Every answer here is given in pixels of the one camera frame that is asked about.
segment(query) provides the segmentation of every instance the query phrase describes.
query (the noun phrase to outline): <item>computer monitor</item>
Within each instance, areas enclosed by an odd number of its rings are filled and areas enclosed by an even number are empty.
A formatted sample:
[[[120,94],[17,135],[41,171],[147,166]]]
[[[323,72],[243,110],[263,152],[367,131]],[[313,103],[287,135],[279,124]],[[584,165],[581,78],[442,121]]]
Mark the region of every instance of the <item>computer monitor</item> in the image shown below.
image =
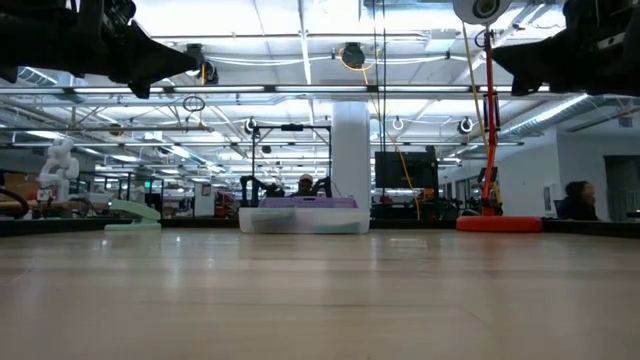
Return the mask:
[[[407,167],[405,172],[399,152],[376,152],[376,187],[408,189],[438,189],[438,159],[434,152],[402,153]]]

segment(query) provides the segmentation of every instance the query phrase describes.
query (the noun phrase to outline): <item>white column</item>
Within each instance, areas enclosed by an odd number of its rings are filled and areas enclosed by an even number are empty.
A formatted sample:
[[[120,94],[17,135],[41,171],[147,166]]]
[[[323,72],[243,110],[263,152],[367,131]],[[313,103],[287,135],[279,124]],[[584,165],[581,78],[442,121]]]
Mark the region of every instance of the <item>white column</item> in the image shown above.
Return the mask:
[[[353,197],[358,207],[371,206],[371,150],[367,102],[333,105],[333,195]]]

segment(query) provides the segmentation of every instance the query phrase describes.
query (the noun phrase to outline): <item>person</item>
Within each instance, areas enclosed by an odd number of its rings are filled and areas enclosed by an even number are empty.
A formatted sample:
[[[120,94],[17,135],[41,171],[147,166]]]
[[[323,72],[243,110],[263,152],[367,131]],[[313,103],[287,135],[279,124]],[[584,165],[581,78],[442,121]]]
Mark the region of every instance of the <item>person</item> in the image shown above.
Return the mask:
[[[558,206],[561,220],[597,221],[595,188],[587,181],[571,182],[565,188],[567,197]]]
[[[316,196],[315,194],[313,194],[313,176],[309,175],[309,174],[304,174],[302,176],[300,176],[300,179],[298,179],[298,192],[296,192],[295,194],[291,195],[292,197],[295,196]]]

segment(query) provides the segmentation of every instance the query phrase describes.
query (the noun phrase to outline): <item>ceiling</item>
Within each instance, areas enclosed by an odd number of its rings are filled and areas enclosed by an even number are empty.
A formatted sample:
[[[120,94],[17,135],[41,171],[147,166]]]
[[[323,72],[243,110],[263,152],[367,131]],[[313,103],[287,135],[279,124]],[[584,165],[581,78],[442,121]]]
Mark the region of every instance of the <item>ceiling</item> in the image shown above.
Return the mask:
[[[184,50],[189,43],[203,44],[204,53],[218,69],[220,85],[471,83],[462,24],[456,18],[450,2],[389,0],[386,2],[384,17],[381,3],[377,2],[377,14],[374,18],[371,7],[365,7],[357,0],[137,0],[136,20],[156,41],[178,50]],[[529,15],[518,19],[519,15],[525,15],[525,11]],[[518,20],[520,25],[518,31],[513,30],[514,20]],[[538,41],[552,36],[563,27],[564,17],[559,5],[527,6],[526,1],[516,1],[494,24],[493,29],[496,31],[496,43],[509,45]],[[487,78],[483,51],[474,43],[474,38],[482,35],[481,30],[477,26],[469,26],[469,46],[476,83],[484,85]],[[378,49],[380,54],[386,55],[386,66],[372,66],[366,72],[353,71],[343,66],[340,60],[332,59],[332,54],[339,53],[345,42],[349,41],[361,43],[370,65],[373,65]],[[63,76],[55,71],[35,70],[52,78]],[[89,86],[116,85],[104,77],[93,75],[87,76],[85,81]],[[512,78],[506,71],[496,68],[496,84],[510,85],[511,81]],[[181,74],[158,85],[173,84],[199,85],[199,79]],[[25,80],[17,85],[35,86],[33,82]],[[82,96],[79,102],[53,96],[6,96],[0,98],[0,101],[9,99],[40,115],[50,115],[51,119],[22,112],[29,116],[16,116],[14,119],[0,117],[0,123],[6,127],[39,126],[43,129],[71,126],[73,121],[73,126],[76,127],[105,127],[113,124],[137,128],[181,127],[179,130],[155,133],[152,141],[242,142],[250,141],[244,132],[249,118],[253,117],[261,125],[331,125],[333,103],[345,99],[336,94],[210,94],[203,96],[206,101],[205,109],[191,114],[182,106],[188,95],[152,96],[149,101],[143,101],[130,95],[92,94]],[[520,119],[522,114],[550,99],[563,98],[566,96],[514,99],[506,95],[500,101],[501,118],[503,123]],[[364,94],[356,100],[369,102],[374,121],[371,138],[375,141],[379,138],[376,122],[377,98]],[[476,131],[472,136],[461,139],[457,133],[460,120],[470,117],[476,121],[471,94],[395,95],[386,101],[386,109],[389,135],[397,141],[467,141],[478,135]],[[189,131],[185,127],[187,119],[191,127]],[[402,127],[398,126],[398,120],[402,120]],[[199,123],[208,131],[198,130]],[[135,143],[149,141],[144,139],[144,133],[152,132],[125,132],[118,137],[105,132],[66,133],[66,136],[73,136],[77,142]],[[29,134],[18,136],[19,141],[44,141]],[[274,131],[268,139],[321,143],[318,135],[311,131],[295,135]],[[108,146],[96,146],[93,150],[100,154],[96,155],[98,157],[123,153],[121,148]],[[184,147],[184,150],[190,154],[188,157],[185,155],[185,161],[182,161],[183,156],[175,153],[159,156],[152,147],[126,148],[125,154],[139,158],[135,162],[127,163],[114,158],[108,158],[107,161],[120,165],[161,165],[168,162],[189,165],[196,164],[199,159],[200,162],[224,168],[224,175],[218,174],[218,177],[230,184],[237,183],[237,176],[246,173],[247,166],[250,166],[250,161],[243,159],[244,154],[250,154],[250,146],[235,149],[217,145],[194,146]],[[449,156],[455,150],[456,147],[438,147],[442,157]],[[328,153],[324,145],[285,146],[274,148],[271,154],[258,156],[301,159],[322,158],[328,156]],[[275,159],[271,162],[268,159],[260,161],[265,162],[263,168],[275,164]],[[297,174],[301,171],[322,174],[326,168],[326,162],[299,160],[293,161],[290,168],[280,169],[280,174]],[[295,175],[284,177],[295,180]]]

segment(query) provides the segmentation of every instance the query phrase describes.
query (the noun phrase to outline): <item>wooden floor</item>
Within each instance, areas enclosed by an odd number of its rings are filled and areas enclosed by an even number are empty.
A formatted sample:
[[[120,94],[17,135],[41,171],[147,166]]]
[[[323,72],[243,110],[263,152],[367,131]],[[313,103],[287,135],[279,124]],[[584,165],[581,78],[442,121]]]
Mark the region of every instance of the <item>wooden floor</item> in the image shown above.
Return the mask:
[[[0,359],[639,354],[632,240],[212,230],[0,240]]]

